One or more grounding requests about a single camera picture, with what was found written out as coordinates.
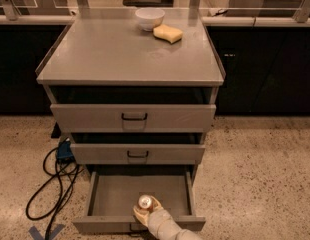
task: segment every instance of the drawer front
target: drawer front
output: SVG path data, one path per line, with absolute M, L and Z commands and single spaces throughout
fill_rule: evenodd
M 63 132 L 207 132 L 215 105 L 53 104 Z
M 155 196 L 182 228 L 203 228 L 205 218 L 195 214 L 190 171 L 184 166 L 99 166 L 92 173 L 84 216 L 73 223 L 81 233 L 147 230 L 132 209 L 143 194 Z
M 71 144 L 79 164 L 200 164 L 205 145 Z

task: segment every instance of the drawer cabinet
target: drawer cabinet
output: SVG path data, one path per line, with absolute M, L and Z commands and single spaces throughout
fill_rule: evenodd
M 85 234 L 146 230 L 133 206 L 150 194 L 181 227 L 201 230 L 192 186 L 221 64 L 197 12 L 165 10 L 166 24 L 183 31 L 171 45 L 136 28 L 135 10 L 81 10 L 37 79 L 77 163 L 91 173 L 74 225 Z

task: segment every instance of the countertop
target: countertop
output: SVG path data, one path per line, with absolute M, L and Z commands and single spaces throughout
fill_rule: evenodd
M 82 10 L 38 76 L 46 85 L 220 86 L 205 28 L 192 9 L 165 10 L 183 31 L 170 44 L 137 26 L 136 8 Z

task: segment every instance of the cable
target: cable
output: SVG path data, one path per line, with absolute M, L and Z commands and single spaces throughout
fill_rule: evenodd
M 47 155 L 44 158 L 43 161 L 43 171 L 50 176 L 50 178 L 33 194 L 33 196 L 30 198 L 30 200 L 28 201 L 27 205 L 26 205 L 26 209 L 25 209 L 25 213 L 26 213 L 26 217 L 29 220 L 33 220 L 33 221 L 38 221 L 38 220 L 42 220 L 50 215 L 51 219 L 49 221 L 49 224 L 46 228 L 46 232 L 45 232 L 45 240 L 49 240 L 50 238 L 50 234 L 51 234 L 51 228 L 52 225 L 55 221 L 55 218 L 57 216 L 57 214 L 65 207 L 65 205 L 68 203 L 68 201 L 70 200 L 72 193 L 73 193 L 73 186 L 75 183 L 75 180 L 77 178 L 77 176 L 83 171 L 80 170 L 80 166 L 76 164 L 76 162 L 68 162 L 66 164 L 62 164 L 59 163 L 57 161 L 57 159 L 55 160 L 55 173 L 51 173 L 46 169 L 46 163 L 47 163 L 47 159 L 51 156 L 51 154 L 53 154 L 53 152 L 55 151 L 55 154 L 57 153 L 56 151 L 59 149 L 59 147 L 66 141 L 67 139 L 65 139 L 64 141 L 60 142 L 58 147 L 53 148 L 51 151 L 49 151 L 47 153 Z M 71 171 L 67 172 L 66 169 L 71 165 L 74 164 L 75 168 L 72 169 Z M 62 177 L 67 177 L 70 181 L 70 185 L 68 186 L 68 188 L 64 191 L 64 187 L 63 187 L 63 182 L 62 182 Z M 30 210 L 30 206 L 33 203 L 34 199 L 38 196 L 39 193 L 41 193 L 43 191 L 43 189 L 54 179 L 57 179 L 58 184 L 59 184 L 59 195 L 58 195 L 58 199 L 55 202 L 55 205 L 53 206 L 52 209 L 50 209 L 47 213 L 38 216 L 38 217 L 32 217 L 29 213 Z

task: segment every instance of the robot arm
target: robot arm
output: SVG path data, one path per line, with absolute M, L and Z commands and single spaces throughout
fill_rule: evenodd
M 169 212 L 154 197 L 142 196 L 139 205 L 133 209 L 137 219 L 160 240 L 202 240 L 192 231 L 178 226 Z

